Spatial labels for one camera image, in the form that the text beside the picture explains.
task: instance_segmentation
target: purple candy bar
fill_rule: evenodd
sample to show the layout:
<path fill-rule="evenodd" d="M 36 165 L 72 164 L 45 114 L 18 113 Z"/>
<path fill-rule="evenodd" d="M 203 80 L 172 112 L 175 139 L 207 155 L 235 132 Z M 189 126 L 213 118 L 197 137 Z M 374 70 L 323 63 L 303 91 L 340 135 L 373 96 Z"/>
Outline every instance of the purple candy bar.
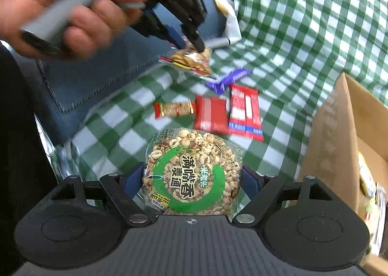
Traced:
<path fill-rule="evenodd" d="M 217 94 L 223 94 L 225 92 L 225 87 L 230 86 L 232 83 L 236 82 L 242 77 L 246 77 L 247 75 L 250 75 L 252 73 L 253 72 L 251 70 L 238 68 L 229 73 L 228 75 L 224 76 L 218 83 L 206 82 L 206 86 L 212 89 Z"/>

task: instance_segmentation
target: round black disc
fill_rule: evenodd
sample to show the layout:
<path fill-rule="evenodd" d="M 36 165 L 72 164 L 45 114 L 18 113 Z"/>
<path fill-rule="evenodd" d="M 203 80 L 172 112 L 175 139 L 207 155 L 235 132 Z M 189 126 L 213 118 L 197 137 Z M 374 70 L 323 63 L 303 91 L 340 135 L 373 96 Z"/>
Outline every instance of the round black disc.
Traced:
<path fill-rule="evenodd" d="M 121 224 L 89 205 L 52 204 L 17 225 L 15 241 L 29 261 L 54 269 L 84 266 L 112 251 Z"/>
<path fill-rule="evenodd" d="M 329 201 L 317 204 L 273 214 L 264 227 L 269 247 L 281 260 L 303 269 L 330 271 L 357 264 L 369 243 L 367 227 L 349 208 Z"/>

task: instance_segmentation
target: gingham fabric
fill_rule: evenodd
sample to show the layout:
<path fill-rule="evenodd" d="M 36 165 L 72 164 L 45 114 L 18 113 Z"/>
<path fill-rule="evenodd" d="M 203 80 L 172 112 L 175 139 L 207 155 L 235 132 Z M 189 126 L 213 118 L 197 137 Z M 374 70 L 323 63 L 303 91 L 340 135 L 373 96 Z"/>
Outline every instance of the gingham fabric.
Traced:
<path fill-rule="evenodd" d="M 308 143 L 312 116 L 346 72 L 387 104 L 387 3 L 381 0 L 234 0 L 242 41 L 212 54 L 218 74 L 252 70 L 240 84 L 260 91 L 264 142 L 226 138 L 246 150 L 244 163 L 292 180 Z M 95 180 L 144 161 L 154 134 L 192 127 L 194 116 L 155 120 L 153 103 L 215 95 L 201 79 L 167 65 L 135 79 L 98 108 L 57 167 Z M 228 90 L 221 96 L 229 99 Z"/>

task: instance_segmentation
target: black pants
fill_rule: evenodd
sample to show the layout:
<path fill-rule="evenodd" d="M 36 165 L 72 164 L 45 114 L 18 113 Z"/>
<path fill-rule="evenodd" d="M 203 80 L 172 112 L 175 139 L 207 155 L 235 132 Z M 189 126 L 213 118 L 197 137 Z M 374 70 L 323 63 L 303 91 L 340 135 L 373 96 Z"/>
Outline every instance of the black pants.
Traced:
<path fill-rule="evenodd" d="M 12 55 L 0 43 L 0 275 L 23 262 L 16 223 L 57 184 L 34 120 L 31 94 Z"/>

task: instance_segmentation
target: silver rivet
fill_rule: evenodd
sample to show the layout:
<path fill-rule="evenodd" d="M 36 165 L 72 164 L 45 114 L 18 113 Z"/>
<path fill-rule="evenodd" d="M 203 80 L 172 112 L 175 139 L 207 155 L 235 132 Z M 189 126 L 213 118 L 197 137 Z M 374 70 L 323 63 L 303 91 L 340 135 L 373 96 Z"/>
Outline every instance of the silver rivet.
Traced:
<path fill-rule="evenodd" d="M 236 220 L 240 224 L 251 224 L 252 222 L 255 221 L 255 217 L 252 216 L 250 213 L 242 213 L 241 215 L 238 215 L 236 217 Z"/>
<path fill-rule="evenodd" d="M 148 221 L 148 217 L 143 213 L 135 213 L 129 217 L 129 221 L 133 224 L 144 224 Z"/>

